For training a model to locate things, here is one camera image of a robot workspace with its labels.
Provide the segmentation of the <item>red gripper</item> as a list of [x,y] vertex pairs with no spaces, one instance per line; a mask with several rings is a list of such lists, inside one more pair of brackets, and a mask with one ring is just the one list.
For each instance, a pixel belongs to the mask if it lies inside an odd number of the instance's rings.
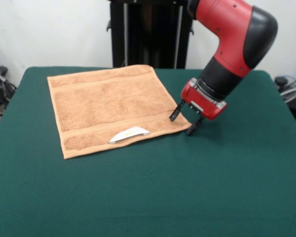
[[[184,86],[181,97],[182,101],[170,115],[170,121],[175,121],[185,103],[195,108],[202,116],[209,120],[215,119],[227,106],[224,100],[217,101],[207,96],[205,92],[201,90],[196,78],[191,78]],[[200,117],[189,127],[186,131],[187,136],[190,136],[202,124],[204,117]]]

